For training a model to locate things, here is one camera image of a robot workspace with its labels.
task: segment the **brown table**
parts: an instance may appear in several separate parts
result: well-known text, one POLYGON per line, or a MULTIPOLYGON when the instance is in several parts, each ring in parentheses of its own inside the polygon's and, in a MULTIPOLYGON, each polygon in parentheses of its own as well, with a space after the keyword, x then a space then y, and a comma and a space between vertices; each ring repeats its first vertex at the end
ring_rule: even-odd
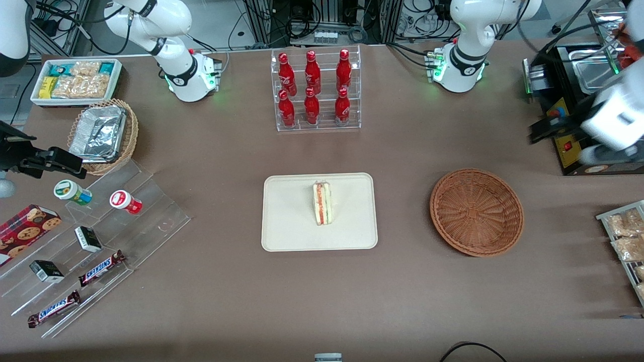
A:
MULTIPOLYGON (((270 52, 234 53, 221 91, 194 104, 151 57, 121 58, 135 159, 194 219, 54 339, 0 300, 0 360, 436 361, 464 340, 510 361, 641 360, 644 321, 617 318, 641 309, 594 215, 642 199, 642 177, 563 177, 550 143, 528 146, 540 115, 521 99, 531 52, 498 42, 475 89, 452 94, 389 48, 362 51, 363 128, 306 135, 275 130, 270 52), (523 237, 503 256, 467 257, 429 220, 434 183, 462 167, 496 173, 523 203, 523 237), (267 177, 344 172, 374 178, 375 248, 261 248, 267 177)), ((64 146, 77 114, 33 107, 26 132, 64 146)), ((29 203, 62 208, 51 191, 62 177, 10 175, 20 190, 0 200, 0 220, 29 203)))

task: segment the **white plastic container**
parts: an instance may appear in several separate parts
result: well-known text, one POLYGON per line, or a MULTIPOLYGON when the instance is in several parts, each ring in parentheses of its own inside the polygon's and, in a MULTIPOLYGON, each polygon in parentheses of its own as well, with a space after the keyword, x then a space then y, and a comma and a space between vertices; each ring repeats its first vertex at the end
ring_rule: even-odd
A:
POLYGON ((109 100, 114 95, 114 91, 117 87, 118 76, 120 75, 122 65, 121 62, 114 58, 72 58, 72 59, 56 59, 51 61, 46 61, 43 63, 43 68, 41 69, 36 84, 33 87, 31 100, 32 102, 43 108, 69 108, 69 107, 83 107, 89 104, 98 103, 102 100, 109 100), (54 66, 59 66, 62 64, 70 64, 77 61, 92 61, 92 62, 103 62, 103 63, 113 63, 114 68, 112 68, 112 73, 109 76, 108 88, 105 91, 105 96, 103 98, 74 98, 74 99, 60 99, 60 98, 39 98, 38 92, 43 85, 43 79, 49 76, 49 72, 54 66))
POLYGON ((374 180, 368 173, 271 176, 264 182, 266 251, 371 249, 378 243, 374 180), (334 219, 318 226, 313 184, 328 182, 334 219))

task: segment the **wicker basket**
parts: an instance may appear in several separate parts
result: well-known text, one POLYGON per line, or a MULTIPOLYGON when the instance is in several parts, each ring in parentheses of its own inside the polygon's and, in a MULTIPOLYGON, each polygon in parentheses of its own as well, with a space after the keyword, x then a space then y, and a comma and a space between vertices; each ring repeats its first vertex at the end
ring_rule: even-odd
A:
MULTIPOLYGON (((134 114, 132 108, 128 106, 127 103, 119 99, 110 99, 102 101, 100 103, 92 104, 88 108, 98 108, 106 106, 120 106, 128 111, 128 118, 126 119, 125 129, 123 130, 123 139, 121 141, 120 156, 118 159, 110 164, 83 164, 83 168, 87 170, 88 173, 95 176, 105 175, 109 170, 113 169, 117 165, 127 162, 132 153, 134 153, 134 148, 137 145, 137 136, 138 136, 138 121, 137 115, 134 114)), ((76 127, 79 124, 79 119, 81 118, 80 114, 76 117, 74 125, 71 127, 70 135, 67 137, 67 148, 71 146, 71 142, 74 139, 76 134, 76 127)))
POLYGON ((521 237, 521 202, 499 177, 479 169, 445 175, 431 192, 430 214, 439 234, 472 256, 496 256, 521 237))

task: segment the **clear acrylic shelf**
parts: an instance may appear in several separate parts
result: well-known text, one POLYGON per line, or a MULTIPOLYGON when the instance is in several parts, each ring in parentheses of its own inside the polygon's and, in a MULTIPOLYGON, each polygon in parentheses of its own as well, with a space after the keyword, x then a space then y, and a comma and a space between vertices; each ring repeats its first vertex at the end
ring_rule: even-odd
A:
POLYGON ((317 95, 320 103, 320 120, 317 125, 311 126, 306 121, 304 100, 306 98, 305 89, 307 82, 304 76, 304 69, 307 66, 306 51, 308 49, 287 49, 273 50, 271 52, 271 78, 273 87, 273 103, 275 105, 275 119, 278 131, 315 131, 319 129, 355 129, 362 126, 362 89, 361 89, 361 61, 359 46, 329 46, 315 48, 317 63, 320 65, 320 74, 322 78, 322 92, 317 95), (351 63, 351 85, 348 89, 348 98, 351 103, 349 108, 349 120, 346 126, 340 127, 336 124, 336 67, 339 61, 341 49, 349 51, 349 62, 351 63), (291 97, 295 107, 295 127, 286 128, 279 117, 279 97, 278 92, 281 89, 279 83, 279 62, 277 57, 280 53, 285 52, 289 56, 289 63, 295 71, 295 84, 298 87, 298 93, 291 97))
POLYGON ((176 202, 157 186, 151 175, 132 160, 110 171, 88 189, 93 194, 88 205, 80 206, 73 202, 65 205, 66 210, 61 214, 64 220, 71 222, 60 226, 62 232, 50 240, 39 240, 38 244, 42 245, 30 254, 25 252, 12 260, 0 276, 0 302, 10 306, 13 316, 24 319, 25 328, 29 316, 67 297, 75 289, 79 290, 80 305, 67 308, 35 329, 44 333, 43 338, 52 338, 62 332, 190 221, 176 202), (131 215, 109 205, 109 196, 118 189, 125 189, 143 202, 139 214, 131 215), (102 244, 100 252, 81 249, 74 233, 79 225, 94 229, 102 244), (81 288, 78 277, 119 249, 127 260, 81 288), (34 260, 54 262, 65 279, 58 284, 40 281, 29 268, 34 260))

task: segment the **red coca-cola bottle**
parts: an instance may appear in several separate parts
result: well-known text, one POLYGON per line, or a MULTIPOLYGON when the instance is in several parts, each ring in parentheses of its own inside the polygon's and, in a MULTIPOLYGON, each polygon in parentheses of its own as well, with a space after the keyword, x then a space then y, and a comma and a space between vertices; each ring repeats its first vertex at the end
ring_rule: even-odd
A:
POLYGON ((312 50, 307 52, 307 67, 304 69, 307 77, 307 87, 313 88, 316 94, 322 91, 322 79, 320 76, 320 65, 316 61, 316 53, 312 50))
POLYGON ((346 87, 342 87, 336 99, 336 124, 340 127, 346 126, 349 121, 349 107, 351 107, 351 102, 349 102, 346 94, 346 87))
POLYGON ((279 90, 278 108, 279 116, 282 118, 282 122, 284 122, 284 127, 295 127, 295 107, 293 107, 293 102, 290 101, 286 90, 279 90))
POLYGON ((342 87, 349 89, 351 85, 351 64, 349 63, 349 51, 347 49, 340 50, 340 61, 336 68, 336 86, 340 91, 342 87))
POLYGON ((320 118, 320 102, 317 100, 313 87, 307 88, 307 98, 304 100, 304 108, 307 111, 307 122, 315 126, 320 118))
POLYGON ((289 64, 289 57, 286 53, 280 53, 278 59, 279 82, 282 85, 282 89, 286 90, 289 96, 293 97, 295 94, 298 94, 298 87, 295 85, 295 72, 289 64))

